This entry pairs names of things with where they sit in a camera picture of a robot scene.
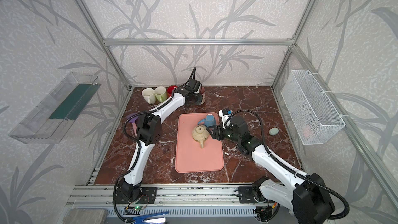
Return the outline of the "pink mug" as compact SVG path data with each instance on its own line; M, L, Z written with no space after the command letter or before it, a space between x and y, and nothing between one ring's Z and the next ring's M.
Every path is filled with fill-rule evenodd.
M201 104L204 104L205 101L206 101L205 87L202 87L202 88L201 88L200 94L201 94L201 96L202 96Z

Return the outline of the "red mug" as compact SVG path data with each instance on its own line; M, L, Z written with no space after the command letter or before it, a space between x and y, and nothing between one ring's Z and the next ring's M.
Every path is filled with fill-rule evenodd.
M168 95L168 97L171 97L171 96L172 96L172 93L173 93L173 91L174 91L176 88L178 88L178 87L175 86L175 85L169 86L169 87L167 88L167 95Z

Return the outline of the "blue mug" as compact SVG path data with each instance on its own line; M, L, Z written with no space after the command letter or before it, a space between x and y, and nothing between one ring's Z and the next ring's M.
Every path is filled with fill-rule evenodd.
M208 114L206 117L198 122L198 125L204 125L206 127L212 127L217 125L216 119L213 114Z

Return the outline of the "light green mug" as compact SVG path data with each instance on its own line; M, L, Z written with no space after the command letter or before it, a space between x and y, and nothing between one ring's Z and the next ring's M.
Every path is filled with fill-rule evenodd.
M156 99L160 103L165 102L169 98L169 96L167 94L167 89L165 87L162 87L162 86L156 87L154 89L154 94L155 94Z

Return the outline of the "beige teapot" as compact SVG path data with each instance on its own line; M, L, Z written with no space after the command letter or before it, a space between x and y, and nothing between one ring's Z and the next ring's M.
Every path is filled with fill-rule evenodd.
M204 148L204 143L209 136L210 134L207 131L207 127L202 124L198 124L192 131L192 138L200 144L201 148Z

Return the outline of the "white mug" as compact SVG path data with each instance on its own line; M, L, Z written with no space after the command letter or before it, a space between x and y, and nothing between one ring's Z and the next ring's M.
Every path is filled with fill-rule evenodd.
M145 100L146 103L148 104L154 104L156 102L156 96L154 93L154 89L152 88L146 88L142 91L142 96Z

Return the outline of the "pink plastic tray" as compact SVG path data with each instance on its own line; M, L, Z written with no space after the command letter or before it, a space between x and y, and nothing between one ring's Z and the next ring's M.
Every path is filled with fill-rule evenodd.
M180 115L175 159L178 173L220 171L224 167L221 141L209 137L201 148L192 137L194 127L207 115L209 113Z

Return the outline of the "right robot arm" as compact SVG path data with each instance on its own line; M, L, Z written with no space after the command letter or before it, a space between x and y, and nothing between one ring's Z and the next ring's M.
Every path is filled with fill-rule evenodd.
M253 136L241 116L230 116L221 125L207 128L215 140L236 143L238 150L265 168L279 182L265 179L258 186L262 201L272 200L287 208L301 224L323 224L338 220L350 212L348 201L327 187L316 173L309 175L283 160L265 144L263 138Z

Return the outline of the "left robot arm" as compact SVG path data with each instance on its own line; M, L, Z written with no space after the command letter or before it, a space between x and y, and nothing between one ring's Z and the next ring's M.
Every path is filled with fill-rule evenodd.
M123 130L126 137L136 143L135 151L127 171L117 177L114 196L124 196L129 202L137 201L141 193L143 173L149 155L162 137L162 123L175 110L187 101L202 104L202 84L193 78L173 90L172 95L155 108L134 115L137 120L137 135L132 136Z

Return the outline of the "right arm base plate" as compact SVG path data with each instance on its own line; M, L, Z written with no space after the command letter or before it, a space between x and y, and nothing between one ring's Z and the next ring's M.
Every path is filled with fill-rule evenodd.
M238 197L241 204L260 203L258 190L253 187L238 187Z

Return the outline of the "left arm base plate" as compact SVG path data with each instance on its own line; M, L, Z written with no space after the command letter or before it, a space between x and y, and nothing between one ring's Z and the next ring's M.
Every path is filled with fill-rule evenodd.
M119 188L117 188L115 194L115 203L116 204L154 204L156 195L157 195L157 187L142 187L140 189L140 193L138 198L135 201L132 201L128 197L126 197Z

